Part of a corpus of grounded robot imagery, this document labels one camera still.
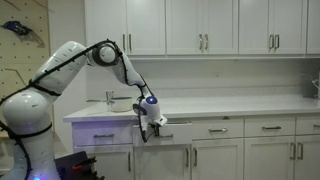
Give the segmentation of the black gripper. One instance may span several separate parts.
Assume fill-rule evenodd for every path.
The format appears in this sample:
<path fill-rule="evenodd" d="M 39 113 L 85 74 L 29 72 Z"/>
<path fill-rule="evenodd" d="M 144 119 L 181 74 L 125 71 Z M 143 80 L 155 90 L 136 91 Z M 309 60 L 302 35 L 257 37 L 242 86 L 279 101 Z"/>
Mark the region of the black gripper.
<path fill-rule="evenodd" d="M 160 128 L 160 125 L 159 124 L 151 124 L 151 123 L 148 123 L 148 128 L 152 129 L 154 132 L 155 132 L 155 136 L 158 137 L 159 136 L 159 128 Z"/>

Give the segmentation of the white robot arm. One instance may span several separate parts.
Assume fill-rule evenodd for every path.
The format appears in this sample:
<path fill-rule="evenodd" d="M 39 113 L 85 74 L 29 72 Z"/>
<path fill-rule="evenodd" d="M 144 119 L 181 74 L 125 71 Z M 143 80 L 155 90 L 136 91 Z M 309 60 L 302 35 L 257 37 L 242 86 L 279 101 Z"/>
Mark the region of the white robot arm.
<path fill-rule="evenodd" d="M 48 108 L 58 99 L 84 65 L 109 67 L 116 78 L 141 91 L 133 110 L 140 132 L 155 133 L 167 123 L 159 101 L 128 56 L 107 39 L 90 47 L 68 41 L 39 68 L 24 88 L 1 101 L 1 129 L 13 141 L 14 165 L 0 180 L 60 180 L 53 148 L 52 121 Z"/>

